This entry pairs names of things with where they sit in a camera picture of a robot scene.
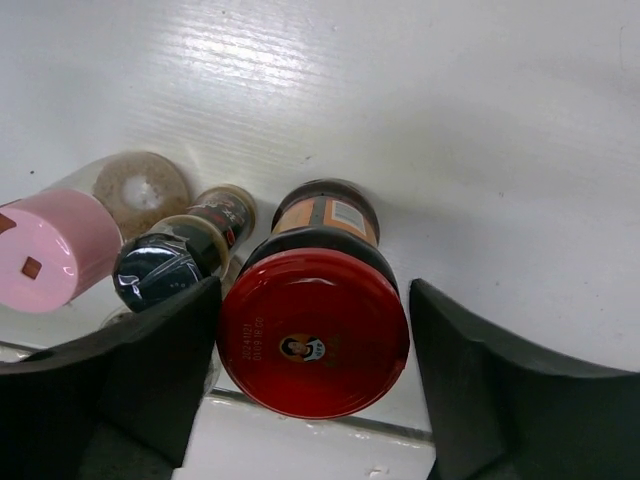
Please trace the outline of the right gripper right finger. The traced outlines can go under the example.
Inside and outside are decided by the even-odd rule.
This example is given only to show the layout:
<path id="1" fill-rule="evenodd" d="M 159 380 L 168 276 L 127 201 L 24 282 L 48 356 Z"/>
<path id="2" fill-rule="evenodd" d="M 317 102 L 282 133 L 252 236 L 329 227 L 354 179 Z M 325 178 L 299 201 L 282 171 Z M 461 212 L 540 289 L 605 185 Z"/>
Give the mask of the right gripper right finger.
<path id="1" fill-rule="evenodd" d="M 532 343 L 421 279 L 409 308 L 431 478 L 638 477 L 637 374 Z"/>

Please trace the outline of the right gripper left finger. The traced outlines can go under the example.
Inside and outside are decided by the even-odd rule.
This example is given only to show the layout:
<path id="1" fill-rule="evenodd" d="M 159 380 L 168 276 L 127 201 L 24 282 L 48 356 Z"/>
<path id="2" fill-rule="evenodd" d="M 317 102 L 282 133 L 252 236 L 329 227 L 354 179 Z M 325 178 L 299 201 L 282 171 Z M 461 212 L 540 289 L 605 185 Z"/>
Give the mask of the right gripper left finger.
<path id="1" fill-rule="evenodd" d="M 207 278 L 1 366 L 5 479 L 169 479 L 205 394 L 222 303 Z"/>

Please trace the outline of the black-cap spice bottle front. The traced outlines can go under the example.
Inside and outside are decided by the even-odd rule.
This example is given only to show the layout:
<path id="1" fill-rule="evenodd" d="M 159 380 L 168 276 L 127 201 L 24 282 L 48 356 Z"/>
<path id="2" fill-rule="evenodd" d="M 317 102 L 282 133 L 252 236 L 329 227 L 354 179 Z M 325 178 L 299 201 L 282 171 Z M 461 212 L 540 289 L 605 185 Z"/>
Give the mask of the black-cap spice bottle front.
<path id="1" fill-rule="evenodd" d="M 117 295 L 141 312 L 212 275 L 226 275 L 231 260 L 220 229 L 194 215 L 167 217 L 128 241 L 116 258 Z"/>

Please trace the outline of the black-cap spice bottle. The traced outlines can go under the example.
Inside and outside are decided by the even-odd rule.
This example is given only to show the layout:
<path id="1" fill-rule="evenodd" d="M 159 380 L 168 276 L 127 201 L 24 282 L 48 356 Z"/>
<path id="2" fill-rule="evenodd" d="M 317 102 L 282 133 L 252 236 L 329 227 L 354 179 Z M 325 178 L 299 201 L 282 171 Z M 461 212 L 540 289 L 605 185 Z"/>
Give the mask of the black-cap spice bottle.
<path id="1" fill-rule="evenodd" d="M 212 271 L 224 277 L 236 250 L 254 231 L 257 206 L 253 196 L 237 185 L 218 185 L 200 194 L 186 214 L 207 224 L 216 254 L 205 258 L 211 261 Z"/>
<path id="2" fill-rule="evenodd" d="M 212 275 L 226 275 L 231 260 L 220 229 L 194 215 L 167 217 L 128 241 L 116 258 L 117 295 L 141 312 Z"/>

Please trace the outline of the red-cap jar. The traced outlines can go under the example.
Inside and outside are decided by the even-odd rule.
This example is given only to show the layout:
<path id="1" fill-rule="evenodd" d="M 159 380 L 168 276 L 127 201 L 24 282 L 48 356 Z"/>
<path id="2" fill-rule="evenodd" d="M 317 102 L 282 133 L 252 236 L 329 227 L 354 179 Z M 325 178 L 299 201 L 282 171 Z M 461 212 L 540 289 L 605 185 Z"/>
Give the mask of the red-cap jar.
<path id="1" fill-rule="evenodd" d="M 409 354 L 409 325 L 379 249 L 371 202 L 351 182 L 308 181 L 223 301 L 217 333 L 236 386 L 279 414 L 343 417 L 382 398 Z"/>

